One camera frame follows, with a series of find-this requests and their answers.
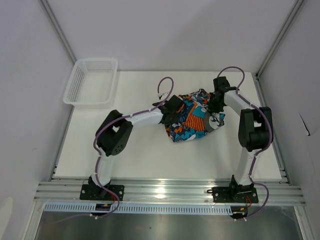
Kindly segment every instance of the white platform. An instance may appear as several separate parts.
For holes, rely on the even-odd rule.
[[[118,72],[119,82],[113,106],[110,109],[78,109],[73,111],[67,131],[56,177],[88,177],[94,171],[98,157],[93,148],[95,133],[108,113],[133,113],[158,102],[157,85],[166,76],[174,79],[172,94],[188,94],[199,88],[212,92],[217,72]],[[231,86],[242,78],[238,72],[225,74]],[[161,85],[167,92],[170,81]],[[251,73],[246,73],[240,90],[249,100],[258,104],[258,96]],[[230,179],[235,173],[241,149],[238,142],[239,116],[226,107],[225,126],[206,137],[173,143],[162,124],[150,125],[131,133],[125,150],[115,156],[114,178],[165,179]],[[257,162],[254,179],[279,181],[281,174],[272,147]]]

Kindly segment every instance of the laundry basket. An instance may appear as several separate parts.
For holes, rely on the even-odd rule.
[[[118,61],[113,58],[84,58],[74,64],[63,102],[75,107],[107,108],[116,87]]]

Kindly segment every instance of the metal frame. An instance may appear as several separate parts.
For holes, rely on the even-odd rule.
[[[289,16],[287,17],[281,31],[272,44],[267,56],[265,57],[261,67],[256,75],[253,75],[254,83],[256,86],[257,94],[261,105],[266,104],[259,78],[264,69],[272,60],[272,57],[279,48],[281,42],[286,36],[290,26],[292,25],[297,14],[301,10],[305,0],[297,0],[292,8]],[[52,25],[58,39],[60,40],[66,54],[70,60],[75,63],[76,57],[48,3],[48,0],[39,0],[49,22]],[[55,161],[51,171],[49,181],[40,182],[35,198],[34,210],[30,218],[29,226],[25,234],[25,240],[33,240],[36,236],[36,231],[40,222],[40,218],[46,204],[61,206],[79,205],[87,203],[88,201],[79,200],[81,185],[85,179],[60,179],[54,176],[55,167],[59,161],[62,146],[67,134],[67,130],[72,117],[73,108],[65,126],[65,133],[62,136],[60,146],[55,156]],[[281,182],[267,182],[265,183],[270,191],[268,206],[294,206],[296,211],[300,229],[304,239],[313,240],[311,225],[308,219],[306,210],[306,203],[303,197],[302,190],[299,186],[292,186],[290,180],[285,172],[285,164],[279,148],[279,143],[276,136],[274,136],[273,147],[278,161],[279,169],[281,172]],[[213,197],[206,193],[206,191],[214,186],[227,186],[229,179],[141,179],[141,178],[128,178],[128,179],[112,179],[112,183],[121,184],[125,186],[125,194],[121,206],[183,206],[184,208],[194,209],[199,206],[210,206],[210,208],[226,208],[230,204],[213,204]],[[261,205],[261,201],[266,197],[266,191],[263,187],[257,186],[257,192],[260,196],[260,203],[254,204]]]
[[[113,211],[116,205],[110,206]],[[44,209],[46,212],[68,212],[68,213],[105,213],[103,210],[96,210],[96,203],[83,202],[48,202]],[[219,215],[230,216],[232,210],[226,205],[173,205],[173,204],[137,204],[121,203],[116,210],[119,214],[179,214],[179,215]]]
[[[275,53],[277,52],[278,48],[280,47],[282,41],[284,40],[285,36],[287,35],[290,27],[292,26],[294,20],[296,19],[298,13],[300,12],[300,10],[302,9],[304,3],[306,0],[297,0],[293,6],[293,8],[291,9],[288,17],[286,18],[279,34],[277,35],[276,39],[274,40],[274,42],[271,45],[270,50],[268,51],[266,57],[264,58],[257,74],[256,77],[259,80],[262,73],[264,72],[264,70],[266,69],[266,67],[269,65],[270,61],[272,60],[273,56],[275,55]]]
[[[73,62],[73,64],[76,63],[77,59],[70,47],[70,44],[68,43],[64,32],[62,31],[62,28],[60,27],[57,18],[55,17],[54,12],[52,11],[50,4],[48,0],[39,0],[39,3],[47,16],[54,32],[56,33],[57,38],[59,39],[63,49],[65,50],[65,53],[68,55],[69,59]]]

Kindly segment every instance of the gray wall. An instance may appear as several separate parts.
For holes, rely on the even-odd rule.
[[[13,197],[5,240],[18,240],[48,176],[70,107],[72,70],[37,0],[0,3],[0,206]]]
[[[256,72],[296,0],[49,0],[75,56],[123,71]]]
[[[320,1],[306,1],[262,75],[261,84],[267,104],[273,110],[274,128],[289,177],[302,187],[320,238],[319,11]]]

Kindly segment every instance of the patterned fabric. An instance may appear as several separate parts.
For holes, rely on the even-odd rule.
[[[165,126],[166,133],[175,143],[202,138],[225,124],[224,113],[207,112],[210,94],[204,89],[179,97],[184,101],[177,111],[179,120]]]

